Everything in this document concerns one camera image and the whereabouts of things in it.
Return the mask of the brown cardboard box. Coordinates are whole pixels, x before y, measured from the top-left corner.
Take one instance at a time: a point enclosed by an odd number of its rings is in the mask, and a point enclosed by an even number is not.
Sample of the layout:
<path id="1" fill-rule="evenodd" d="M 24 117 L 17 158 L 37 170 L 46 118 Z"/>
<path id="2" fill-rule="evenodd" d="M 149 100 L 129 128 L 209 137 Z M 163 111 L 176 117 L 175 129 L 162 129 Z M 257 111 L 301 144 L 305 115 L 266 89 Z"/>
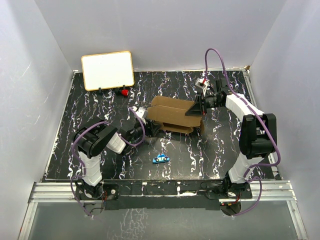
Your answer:
<path id="1" fill-rule="evenodd" d="M 186 116 L 194 102 L 166 96 L 155 96 L 147 108 L 147 118 L 161 124 L 161 129 L 175 133 L 190 134 L 195 129 L 204 133 L 202 116 Z"/>

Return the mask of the blue toy car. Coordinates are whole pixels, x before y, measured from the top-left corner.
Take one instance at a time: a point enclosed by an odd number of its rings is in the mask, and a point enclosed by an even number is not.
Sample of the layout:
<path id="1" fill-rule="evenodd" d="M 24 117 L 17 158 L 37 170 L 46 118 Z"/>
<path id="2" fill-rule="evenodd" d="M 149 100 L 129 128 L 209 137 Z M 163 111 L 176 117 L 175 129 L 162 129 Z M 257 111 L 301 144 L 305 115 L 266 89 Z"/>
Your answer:
<path id="1" fill-rule="evenodd" d="M 157 157 L 152 159 L 153 164 L 167 163 L 170 161 L 170 158 L 165 154 L 158 154 Z"/>

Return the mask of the red black stamp toy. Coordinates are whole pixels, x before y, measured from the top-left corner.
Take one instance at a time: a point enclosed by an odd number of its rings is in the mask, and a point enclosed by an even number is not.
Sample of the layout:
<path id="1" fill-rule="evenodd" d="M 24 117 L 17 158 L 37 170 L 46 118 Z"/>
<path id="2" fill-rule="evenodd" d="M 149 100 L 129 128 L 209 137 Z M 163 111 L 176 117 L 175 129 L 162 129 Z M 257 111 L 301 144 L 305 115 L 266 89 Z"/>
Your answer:
<path id="1" fill-rule="evenodd" d="M 126 88 L 125 85 L 123 85 L 122 87 L 120 87 L 118 90 L 117 90 L 117 93 L 119 95 L 122 95 L 124 97 L 128 97 L 129 95 L 129 90 Z"/>

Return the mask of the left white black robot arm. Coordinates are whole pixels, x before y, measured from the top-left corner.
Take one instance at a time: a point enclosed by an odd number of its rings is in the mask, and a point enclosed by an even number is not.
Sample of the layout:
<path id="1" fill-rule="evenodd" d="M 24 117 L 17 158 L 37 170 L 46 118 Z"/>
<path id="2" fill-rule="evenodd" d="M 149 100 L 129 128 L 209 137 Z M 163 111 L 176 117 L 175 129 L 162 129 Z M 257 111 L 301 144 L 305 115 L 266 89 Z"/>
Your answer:
<path id="1" fill-rule="evenodd" d="M 146 137 L 155 137 L 161 127 L 158 122 L 141 119 L 136 121 L 133 128 L 123 130 L 99 117 L 80 126 L 71 150 L 81 163 L 82 179 L 87 185 L 86 194 L 93 200 L 103 195 L 104 188 L 99 184 L 102 180 L 100 157 L 105 148 L 123 154 L 127 148 L 142 144 Z"/>

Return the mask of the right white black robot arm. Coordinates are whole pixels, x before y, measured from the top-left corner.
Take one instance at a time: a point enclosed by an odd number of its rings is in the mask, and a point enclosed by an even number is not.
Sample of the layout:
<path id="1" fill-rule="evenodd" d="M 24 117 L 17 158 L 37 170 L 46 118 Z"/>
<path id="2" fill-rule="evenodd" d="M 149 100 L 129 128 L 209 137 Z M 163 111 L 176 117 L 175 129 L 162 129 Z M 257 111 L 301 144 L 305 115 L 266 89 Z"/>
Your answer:
<path id="1" fill-rule="evenodd" d="M 204 78 L 198 78 L 195 85 L 200 88 L 200 92 L 186 111 L 186 116 L 202 116 L 208 109 L 225 107 L 241 122 L 240 154 L 221 185 L 212 188 L 216 194 L 233 199 L 249 189 L 248 177 L 255 166 L 275 152 L 277 119 L 272 113 L 258 110 L 243 94 L 233 92 L 221 79 L 215 82 L 215 87 Z"/>

